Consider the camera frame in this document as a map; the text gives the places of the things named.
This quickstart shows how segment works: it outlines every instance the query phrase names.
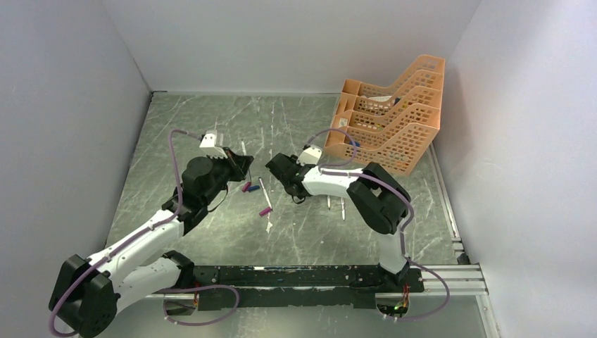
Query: white wall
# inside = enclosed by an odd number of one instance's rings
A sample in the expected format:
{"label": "white wall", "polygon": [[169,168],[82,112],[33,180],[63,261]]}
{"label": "white wall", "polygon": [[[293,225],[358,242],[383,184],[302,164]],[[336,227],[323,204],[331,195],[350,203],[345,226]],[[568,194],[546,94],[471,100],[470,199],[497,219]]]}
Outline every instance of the white wall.
{"label": "white wall", "polygon": [[597,335],[597,3],[483,0],[436,147],[504,337]]}
{"label": "white wall", "polygon": [[339,92],[450,56],[480,0],[104,0],[153,90]]}
{"label": "white wall", "polygon": [[0,335],[47,337],[62,262],[103,246],[149,94],[99,0],[0,4]]}

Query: black mounting plate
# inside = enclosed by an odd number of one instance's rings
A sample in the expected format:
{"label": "black mounting plate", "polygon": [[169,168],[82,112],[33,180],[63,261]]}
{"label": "black mounting plate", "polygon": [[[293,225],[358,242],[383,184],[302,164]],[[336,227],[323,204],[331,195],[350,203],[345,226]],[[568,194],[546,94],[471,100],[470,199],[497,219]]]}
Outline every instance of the black mounting plate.
{"label": "black mounting plate", "polygon": [[[421,271],[409,269],[401,283],[386,278],[378,265],[300,266],[195,266],[201,286],[226,284],[237,288],[240,308],[352,305],[377,308],[375,294],[423,292]],[[225,289],[199,292],[200,311],[234,305],[234,294]]]}

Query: orange plastic basket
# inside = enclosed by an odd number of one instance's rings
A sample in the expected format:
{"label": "orange plastic basket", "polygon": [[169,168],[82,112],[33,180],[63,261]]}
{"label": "orange plastic basket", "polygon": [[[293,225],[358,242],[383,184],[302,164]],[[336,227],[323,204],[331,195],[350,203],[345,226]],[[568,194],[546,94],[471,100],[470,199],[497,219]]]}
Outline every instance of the orange plastic basket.
{"label": "orange plastic basket", "polygon": [[[355,162],[376,162],[399,175],[413,171],[439,131],[444,67],[443,59],[420,56],[390,87],[345,81],[332,128],[358,143]],[[368,98],[375,96],[390,97]],[[353,146],[345,135],[330,132],[324,152],[350,158]]]}
{"label": "orange plastic basket", "polygon": [[[366,97],[393,96],[406,82],[411,80],[413,75],[417,75],[413,80],[417,79],[419,81],[419,84],[414,84],[413,87],[422,85],[424,87],[442,89],[444,86],[443,75],[445,70],[446,61],[444,59],[430,55],[421,55],[389,87],[380,87],[375,84],[346,79],[342,87],[342,92]],[[436,83],[436,80],[431,78],[437,75],[441,75],[441,83]],[[402,88],[401,90],[403,90],[403,93],[398,94],[398,97],[404,95],[409,89],[405,90]]]}

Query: scratched metal surface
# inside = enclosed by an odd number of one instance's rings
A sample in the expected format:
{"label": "scratched metal surface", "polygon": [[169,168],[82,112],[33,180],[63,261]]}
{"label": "scratched metal surface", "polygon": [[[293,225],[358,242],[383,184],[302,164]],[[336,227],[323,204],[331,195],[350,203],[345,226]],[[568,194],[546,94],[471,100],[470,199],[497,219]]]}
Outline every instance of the scratched metal surface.
{"label": "scratched metal surface", "polygon": [[[346,201],[346,221],[341,219],[338,198],[332,198],[331,210],[324,196],[296,205],[264,166],[278,152],[297,154],[312,134],[329,127],[336,102],[336,96],[155,95],[107,244],[145,223],[171,195],[169,130],[201,133],[215,128],[225,133],[225,145],[238,153],[244,139],[248,153],[255,156],[253,181],[263,177],[274,211],[269,218],[260,217],[258,212],[266,207],[262,191],[243,193],[243,183],[231,183],[218,210],[164,251],[176,249],[198,265],[377,263],[375,236],[350,201]],[[324,138],[316,144],[322,146]],[[177,136],[174,144],[183,170],[199,154],[199,144],[183,136]],[[421,263],[454,264],[430,155],[423,156],[409,177],[398,177],[398,182],[412,196],[415,208],[415,220],[406,231],[408,253]]]}

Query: white pen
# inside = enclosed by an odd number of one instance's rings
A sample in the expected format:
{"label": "white pen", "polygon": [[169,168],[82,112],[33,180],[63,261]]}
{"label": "white pen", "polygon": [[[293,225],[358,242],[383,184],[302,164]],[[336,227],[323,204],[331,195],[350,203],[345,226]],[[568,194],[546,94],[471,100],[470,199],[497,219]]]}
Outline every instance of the white pen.
{"label": "white pen", "polygon": [[268,202],[268,206],[270,207],[270,209],[273,210],[272,202],[270,202],[270,197],[268,196],[268,191],[265,188],[265,184],[263,184],[263,179],[261,179],[261,177],[259,177],[258,179],[259,179],[259,184],[261,184],[261,190],[263,190],[263,194],[265,195],[265,200]]}
{"label": "white pen", "polygon": [[246,156],[246,147],[244,146],[244,141],[241,139],[241,147],[243,149],[243,155]]}
{"label": "white pen", "polygon": [[346,207],[344,205],[344,197],[340,198],[340,204],[342,205],[342,220],[346,220]]}

